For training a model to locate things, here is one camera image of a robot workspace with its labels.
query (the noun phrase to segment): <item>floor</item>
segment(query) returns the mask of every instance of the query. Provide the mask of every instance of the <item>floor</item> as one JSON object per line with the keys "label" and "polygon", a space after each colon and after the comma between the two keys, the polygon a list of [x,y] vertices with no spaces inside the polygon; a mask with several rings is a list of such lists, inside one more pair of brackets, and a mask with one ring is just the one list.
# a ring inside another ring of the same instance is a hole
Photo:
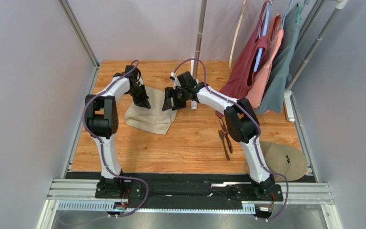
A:
{"label": "floor", "polygon": [[[121,73],[131,61],[103,61],[94,94],[101,91],[115,73]],[[173,86],[169,79],[180,61],[141,61],[139,69],[146,86],[159,90]],[[228,62],[205,62],[207,83],[220,90],[227,82]],[[190,63],[182,65],[179,73],[190,70]],[[198,79],[203,80],[199,67]],[[243,173],[245,156],[238,143],[231,140],[234,153],[225,159],[224,148],[218,136],[221,129],[214,110],[199,104],[177,112],[176,120],[166,135],[157,135],[133,128],[124,123],[123,115],[132,103],[123,95],[117,103],[119,128],[116,134],[118,160],[124,172],[168,173]],[[258,115],[262,129],[261,142],[275,142],[300,149],[294,124],[286,120],[284,111],[278,115],[268,112]],[[101,171],[97,146],[83,129],[71,166],[72,171]]]}

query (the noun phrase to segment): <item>red tank top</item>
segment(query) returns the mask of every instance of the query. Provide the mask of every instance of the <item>red tank top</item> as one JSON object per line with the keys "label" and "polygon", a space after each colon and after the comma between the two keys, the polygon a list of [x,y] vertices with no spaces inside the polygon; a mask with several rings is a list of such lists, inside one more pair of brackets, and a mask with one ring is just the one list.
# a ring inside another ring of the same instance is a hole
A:
{"label": "red tank top", "polygon": [[[263,48],[263,55],[266,53],[265,50],[268,46],[268,37],[261,36],[258,38],[259,27],[261,26],[261,19],[263,12],[265,11],[266,5],[270,3],[270,1],[265,1],[261,13],[259,15],[258,24],[255,27],[254,32],[246,43],[244,49],[238,57],[238,60],[235,63],[235,66],[231,72],[231,76],[227,82],[227,84],[221,88],[220,92],[236,99],[244,98],[248,91],[252,88],[254,83],[254,65],[255,65],[255,57],[258,53],[259,48]],[[221,118],[224,115],[216,112],[217,115]]]}

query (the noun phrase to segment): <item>white wall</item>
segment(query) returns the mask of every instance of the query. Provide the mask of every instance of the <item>white wall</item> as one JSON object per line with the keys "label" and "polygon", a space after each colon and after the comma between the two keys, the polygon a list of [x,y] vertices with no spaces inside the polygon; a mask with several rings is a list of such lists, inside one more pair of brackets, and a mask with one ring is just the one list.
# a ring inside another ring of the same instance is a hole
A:
{"label": "white wall", "polygon": [[56,0],[0,0],[0,228],[35,228],[93,67]]}
{"label": "white wall", "polygon": [[[307,51],[334,5],[326,3]],[[366,228],[366,0],[340,12],[294,90],[316,171],[345,229]]]}
{"label": "white wall", "polygon": [[[290,0],[276,0],[271,17]],[[264,0],[248,0],[234,59],[248,41]],[[69,0],[94,54],[102,60],[185,60],[194,56],[200,0]],[[243,0],[208,0],[200,57],[229,60]],[[306,6],[303,17],[314,0]]]}

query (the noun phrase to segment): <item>folded towel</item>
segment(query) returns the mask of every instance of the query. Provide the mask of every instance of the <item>folded towel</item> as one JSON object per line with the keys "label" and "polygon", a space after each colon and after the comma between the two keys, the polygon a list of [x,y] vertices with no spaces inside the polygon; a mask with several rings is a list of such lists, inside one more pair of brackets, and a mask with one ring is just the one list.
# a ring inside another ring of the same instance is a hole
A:
{"label": "folded towel", "polygon": [[138,107],[132,103],[124,115],[125,123],[144,131],[165,135],[174,122],[177,110],[162,111],[165,93],[147,86],[145,89],[151,109]]}

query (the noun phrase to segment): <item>clothes hanger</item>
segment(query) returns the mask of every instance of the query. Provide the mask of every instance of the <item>clothes hanger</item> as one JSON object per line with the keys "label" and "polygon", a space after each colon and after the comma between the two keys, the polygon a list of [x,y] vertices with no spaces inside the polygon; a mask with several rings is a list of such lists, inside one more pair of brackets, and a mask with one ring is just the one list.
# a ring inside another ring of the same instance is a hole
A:
{"label": "clothes hanger", "polygon": [[298,12],[297,12],[296,23],[299,23],[301,21],[301,13],[304,10],[304,6],[308,5],[309,3],[310,3],[310,0],[304,0],[303,6],[302,7],[299,6],[299,9],[298,9]]}
{"label": "clothes hanger", "polygon": [[[267,27],[268,27],[268,23],[269,23],[269,12],[270,12],[271,5],[272,5],[272,3],[269,2],[266,6],[265,21],[262,24],[263,27],[264,27],[263,31],[262,31],[262,36],[266,36],[266,33],[267,33]],[[258,38],[261,38],[261,27],[259,27],[259,36],[258,36]],[[256,56],[254,72],[256,72],[258,70],[259,63],[261,62],[261,58],[262,58],[262,51],[263,51],[263,48],[259,48],[258,55]]]}
{"label": "clothes hanger", "polygon": [[235,35],[234,35],[233,46],[231,48],[230,61],[228,63],[228,69],[231,69],[231,64],[233,62],[233,54],[234,54],[235,42],[236,42],[236,38],[238,37],[238,32],[239,32],[239,27],[241,26],[242,17],[244,16],[245,6],[246,6],[246,0],[244,0],[244,2],[242,4],[241,16],[239,17],[238,25],[236,26],[236,31],[235,31]]}
{"label": "clothes hanger", "polygon": [[282,28],[284,29],[285,28],[285,19],[286,19],[286,16],[287,14],[289,13],[289,10],[290,10],[290,6],[293,4],[295,0],[291,0],[289,2],[289,5],[287,6],[287,10],[286,10],[286,13],[285,13],[285,16],[283,17],[283,21],[282,21]]}

